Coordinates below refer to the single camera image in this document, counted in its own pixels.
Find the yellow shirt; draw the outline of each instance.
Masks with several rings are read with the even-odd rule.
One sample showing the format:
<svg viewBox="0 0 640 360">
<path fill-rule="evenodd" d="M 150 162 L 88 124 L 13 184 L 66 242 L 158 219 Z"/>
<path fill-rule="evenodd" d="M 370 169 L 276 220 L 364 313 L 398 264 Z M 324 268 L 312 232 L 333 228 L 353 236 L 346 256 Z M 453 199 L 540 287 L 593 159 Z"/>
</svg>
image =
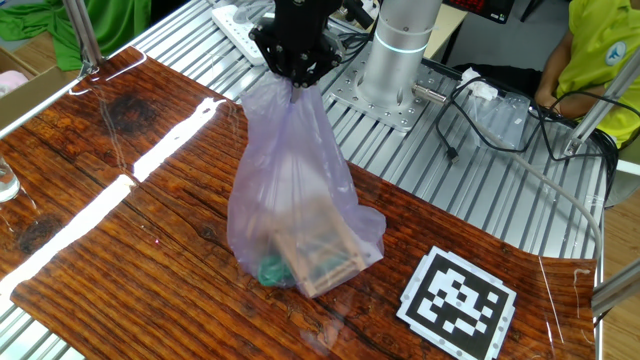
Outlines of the yellow shirt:
<svg viewBox="0 0 640 360">
<path fill-rule="evenodd" d="M 573 0 L 569 6 L 573 34 L 571 61 L 560 75 L 557 96 L 569 91 L 608 87 L 640 47 L 640 10 L 629 0 Z M 640 79 L 620 102 L 640 109 Z M 640 127 L 640 118 L 627 109 L 612 110 L 598 128 L 615 136 L 618 147 Z"/>
</svg>

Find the white power strip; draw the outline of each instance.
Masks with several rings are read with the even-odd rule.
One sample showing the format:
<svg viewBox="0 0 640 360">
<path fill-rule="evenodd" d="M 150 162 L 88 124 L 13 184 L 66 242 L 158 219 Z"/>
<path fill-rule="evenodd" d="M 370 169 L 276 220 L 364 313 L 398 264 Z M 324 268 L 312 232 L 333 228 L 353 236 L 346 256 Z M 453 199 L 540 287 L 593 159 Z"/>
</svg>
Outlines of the white power strip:
<svg viewBox="0 0 640 360">
<path fill-rule="evenodd" d="M 217 9 L 213 9 L 211 15 L 213 22 L 218 25 L 220 30 L 227 35 L 229 40 L 235 45 L 242 55 L 244 55 L 251 64 L 259 66 L 265 63 L 264 57 L 253 40 L 249 39 L 249 31 L 253 28 L 251 22 L 238 24 L 233 20 L 233 15 L 238 11 L 235 5 L 227 5 Z"/>
</svg>

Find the plastic bag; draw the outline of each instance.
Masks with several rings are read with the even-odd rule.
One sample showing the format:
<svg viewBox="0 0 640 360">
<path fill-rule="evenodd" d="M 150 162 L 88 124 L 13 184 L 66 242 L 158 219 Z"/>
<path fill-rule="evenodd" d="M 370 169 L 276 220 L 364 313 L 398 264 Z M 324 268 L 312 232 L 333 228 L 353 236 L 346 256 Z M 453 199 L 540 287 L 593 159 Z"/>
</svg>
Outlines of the plastic bag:
<svg viewBox="0 0 640 360">
<path fill-rule="evenodd" d="M 273 74 L 242 97 L 249 144 L 229 199 L 227 237 L 265 286 L 321 295 L 382 259 L 384 216 L 358 205 L 317 87 L 291 103 Z"/>
<path fill-rule="evenodd" d="M 470 96 L 467 113 L 473 120 L 484 126 L 512 149 L 520 147 L 529 116 L 529 100 L 515 93 L 507 93 L 491 101 Z M 486 147 L 478 134 L 473 131 L 476 146 Z"/>
</svg>

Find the green object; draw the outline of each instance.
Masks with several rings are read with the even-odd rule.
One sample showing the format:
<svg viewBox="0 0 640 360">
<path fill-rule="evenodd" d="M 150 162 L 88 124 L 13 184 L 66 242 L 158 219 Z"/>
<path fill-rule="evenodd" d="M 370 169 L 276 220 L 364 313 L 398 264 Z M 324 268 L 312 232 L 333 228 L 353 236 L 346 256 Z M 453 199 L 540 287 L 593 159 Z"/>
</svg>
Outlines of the green object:
<svg viewBox="0 0 640 360">
<path fill-rule="evenodd" d="M 149 26 L 151 0 L 85 0 L 85 4 L 102 55 L 115 52 Z M 80 69 L 80 46 L 62 0 L 0 10 L 0 37 L 6 41 L 30 39 L 45 31 L 53 36 L 60 69 Z"/>
<path fill-rule="evenodd" d="M 629 0 L 573 0 L 569 5 L 569 29 L 573 34 L 571 62 L 558 79 L 557 96 L 569 91 L 611 85 L 627 60 L 640 47 L 640 10 Z M 640 79 L 620 102 L 640 107 Z M 598 129 L 616 137 L 618 147 L 640 128 L 640 119 L 627 109 L 615 109 Z"/>
<path fill-rule="evenodd" d="M 280 256 L 267 256 L 260 262 L 258 281 L 264 286 L 283 285 L 293 278 L 291 270 Z"/>
</svg>

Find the wooden table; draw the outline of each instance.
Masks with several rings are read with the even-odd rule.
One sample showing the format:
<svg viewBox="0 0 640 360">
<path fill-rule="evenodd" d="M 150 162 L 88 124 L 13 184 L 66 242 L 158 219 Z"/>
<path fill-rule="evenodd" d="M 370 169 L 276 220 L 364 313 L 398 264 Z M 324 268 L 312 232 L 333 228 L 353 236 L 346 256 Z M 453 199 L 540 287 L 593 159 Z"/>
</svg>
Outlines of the wooden table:
<svg viewBox="0 0 640 360">
<path fill-rule="evenodd" d="M 0 272 L 78 237 L 12 300 L 88 358 L 449 358 L 395 316 L 434 245 L 517 292 L 503 358 L 594 358 L 595 261 L 526 254 L 356 166 L 361 204 L 387 218 L 384 259 L 312 300 L 261 286 L 225 236 L 241 107 L 219 103 L 140 183 L 134 164 L 204 98 L 222 98 L 134 49 L 73 92 L 0 142 L 25 190 L 0 210 Z M 120 201 L 123 179 L 137 183 Z"/>
</svg>

